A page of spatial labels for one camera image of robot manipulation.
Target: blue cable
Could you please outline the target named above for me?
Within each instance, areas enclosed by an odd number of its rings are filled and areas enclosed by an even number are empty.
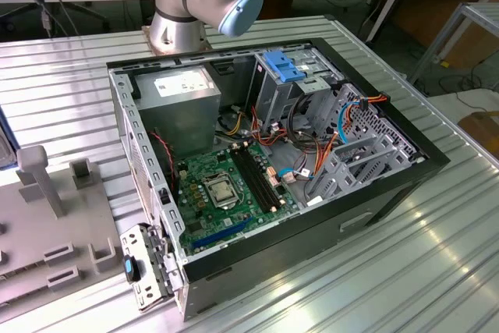
[[[278,176],[279,177],[282,177],[283,175],[285,175],[286,173],[288,172],[294,172],[293,168],[285,168],[285,169],[282,169],[279,173],[278,173]]]
[[[349,141],[346,139],[346,135],[343,132],[343,115],[345,114],[346,109],[350,105],[360,105],[359,101],[349,101],[348,103],[345,103],[343,108],[340,111],[340,114],[338,115],[338,134],[340,138],[342,139],[343,143],[347,144]]]

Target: light blue cap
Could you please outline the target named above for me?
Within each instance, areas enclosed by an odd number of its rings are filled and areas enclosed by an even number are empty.
[[[238,37],[255,22],[264,0],[238,0],[221,21],[218,31],[229,37]]]

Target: blue latch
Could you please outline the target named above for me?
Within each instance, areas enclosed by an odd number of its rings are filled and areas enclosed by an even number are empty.
[[[282,51],[265,52],[264,57],[272,70],[279,75],[282,82],[303,80],[306,77],[305,73],[300,72],[291,59],[287,58]]]

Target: yellow cable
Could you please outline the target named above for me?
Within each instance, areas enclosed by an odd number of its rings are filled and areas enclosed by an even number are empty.
[[[235,124],[234,129],[226,133],[228,136],[233,136],[239,131],[239,127],[241,126],[241,118],[242,118],[242,112],[239,113],[239,117],[237,118],[237,123]]]

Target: metal frame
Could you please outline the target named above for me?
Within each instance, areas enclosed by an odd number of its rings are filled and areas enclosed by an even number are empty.
[[[419,60],[414,72],[408,78],[410,83],[415,83],[418,80],[437,53],[437,50],[448,40],[451,33],[464,20],[474,22],[494,36],[499,37],[499,3],[463,3],[459,5],[440,33],[435,37],[431,46],[428,47],[423,57]]]
[[[290,35],[325,38],[391,95],[451,164],[378,225],[187,324],[173,302],[141,315],[125,275],[118,275],[9,321],[2,330],[71,331],[98,323],[102,331],[396,331],[431,322],[438,331],[496,331],[497,160],[338,22],[322,16],[263,21],[240,41],[211,28],[207,35],[214,48]],[[98,162],[118,231],[144,221],[110,119],[105,69],[107,61],[152,56],[143,34],[13,42],[0,50],[0,103],[21,146],[46,145],[52,169],[83,156]],[[0,183],[9,179],[0,173]]]

